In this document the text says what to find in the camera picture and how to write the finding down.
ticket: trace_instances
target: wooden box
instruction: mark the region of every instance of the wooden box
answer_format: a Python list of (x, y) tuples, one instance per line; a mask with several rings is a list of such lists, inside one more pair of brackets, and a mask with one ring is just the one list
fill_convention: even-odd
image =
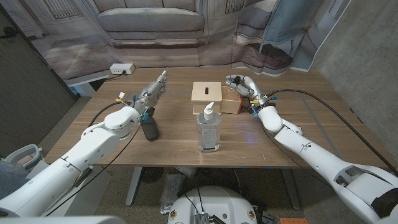
[(221, 82), (193, 82), (191, 101), (193, 103), (193, 114), (203, 113), (206, 106), (214, 102), (213, 112), (221, 114)]
[(223, 100), (221, 101), (222, 113), (239, 114), (242, 107), (242, 96), (238, 91), (232, 90), (228, 86), (222, 86), (221, 92), (223, 95)]

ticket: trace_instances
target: white power strip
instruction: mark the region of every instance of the white power strip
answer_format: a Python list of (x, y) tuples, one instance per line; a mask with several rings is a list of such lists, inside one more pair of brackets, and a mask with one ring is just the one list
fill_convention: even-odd
[(132, 74), (136, 68), (132, 63), (114, 63), (109, 69), (112, 74), (120, 75), (123, 71), (126, 71), (126, 74)]

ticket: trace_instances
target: gray couch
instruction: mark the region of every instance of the gray couch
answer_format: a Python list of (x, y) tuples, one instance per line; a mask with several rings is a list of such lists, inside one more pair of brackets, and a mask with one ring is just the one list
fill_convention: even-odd
[(91, 0), (115, 44), (186, 44), (206, 39), (207, 0)]

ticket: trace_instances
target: connector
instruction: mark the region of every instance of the connector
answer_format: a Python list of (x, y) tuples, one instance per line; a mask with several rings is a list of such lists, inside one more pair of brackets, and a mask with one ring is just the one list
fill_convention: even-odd
[(120, 99), (123, 99), (123, 97), (124, 97), (124, 93), (123, 93), (123, 92), (120, 92), (119, 98), (120, 98)]

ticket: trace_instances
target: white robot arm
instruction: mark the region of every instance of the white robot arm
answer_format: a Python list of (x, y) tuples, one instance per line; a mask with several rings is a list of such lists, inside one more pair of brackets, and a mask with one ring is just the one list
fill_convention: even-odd
[(147, 117), (146, 111), (165, 93), (167, 71), (137, 98), (134, 107), (125, 106), (105, 117), (105, 121), (84, 130), (81, 139), (28, 183), (0, 200), (8, 217), (39, 217), (73, 186), (89, 166), (111, 154), (121, 141), (129, 139), (131, 127)]
[(386, 216), (381, 210), (388, 210), (387, 215), (390, 216), (398, 215), (396, 204), (383, 205), (382, 202), (380, 203), (385, 197), (388, 197), (388, 194), (398, 193), (398, 178), (396, 176), (378, 167), (343, 161), (303, 137), (302, 130), (282, 119), (275, 106), (267, 102), (267, 96), (261, 93), (249, 77), (227, 76), (226, 83), (238, 90), (240, 94), (250, 97), (251, 108), (258, 114), (264, 127), (270, 133), (276, 134), (275, 140), (288, 150), (298, 154), (325, 178), (340, 199), (365, 222), (376, 223)]

